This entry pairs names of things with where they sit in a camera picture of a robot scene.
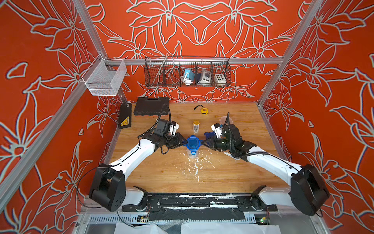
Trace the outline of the blue container lid front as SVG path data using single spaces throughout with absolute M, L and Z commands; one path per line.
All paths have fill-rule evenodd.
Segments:
M 187 139 L 187 144 L 186 144 L 186 147 L 187 149 L 190 149 L 190 150 L 194 150 L 194 149 L 200 149 L 201 147 L 201 140 L 195 136 L 195 135 L 191 135 L 188 139 Z

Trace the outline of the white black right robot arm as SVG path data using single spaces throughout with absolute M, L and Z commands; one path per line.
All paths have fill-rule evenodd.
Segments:
M 257 165 L 287 184 L 282 188 L 266 185 L 258 187 L 251 194 L 250 205 L 254 210 L 263 211 L 267 206 L 281 205 L 314 216 L 330 198 L 326 183 L 315 166 L 289 162 L 253 142 L 243 140 L 239 129 L 233 124 L 214 124 L 212 129 L 214 135 L 203 140 L 203 146 L 224 152 L 233 159 Z

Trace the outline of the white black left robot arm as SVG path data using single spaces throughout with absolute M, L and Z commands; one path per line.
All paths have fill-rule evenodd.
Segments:
M 179 124 L 160 119 L 148 132 L 139 136 L 138 144 L 115 162 L 101 164 L 95 171 L 89 198 L 110 212 L 125 205 L 146 206 L 147 192 L 127 187 L 126 181 L 133 170 L 158 149 L 179 148 L 187 143 L 178 132 Z

